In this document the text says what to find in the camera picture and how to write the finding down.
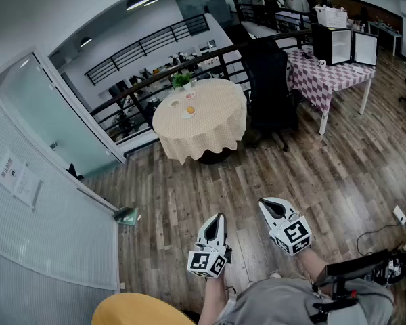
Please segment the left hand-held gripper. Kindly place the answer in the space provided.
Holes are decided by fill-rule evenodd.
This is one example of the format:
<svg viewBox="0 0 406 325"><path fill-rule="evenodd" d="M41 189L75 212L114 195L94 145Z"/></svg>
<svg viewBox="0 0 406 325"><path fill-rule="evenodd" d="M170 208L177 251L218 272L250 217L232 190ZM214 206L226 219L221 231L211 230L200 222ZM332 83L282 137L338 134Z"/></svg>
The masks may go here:
<svg viewBox="0 0 406 325"><path fill-rule="evenodd" d="M231 263L232 248L225 244L226 239L225 215L223 213L213 215L198 230L197 243L188 255L187 270L203 278L220 277L225 266Z"/></svg>

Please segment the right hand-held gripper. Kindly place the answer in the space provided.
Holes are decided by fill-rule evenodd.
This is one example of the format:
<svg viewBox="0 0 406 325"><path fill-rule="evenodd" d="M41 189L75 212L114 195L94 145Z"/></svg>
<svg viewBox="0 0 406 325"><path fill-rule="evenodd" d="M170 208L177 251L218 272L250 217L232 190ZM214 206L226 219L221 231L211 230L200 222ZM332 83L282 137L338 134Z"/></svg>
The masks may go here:
<svg viewBox="0 0 406 325"><path fill-rule="evenodd" d="M260 198L258 206L267 225L271 228L270 237L289 256L294 256L310 247L312 233L304 216L292 220L281 220L298 214L287 200L276 197Z"/></svg>

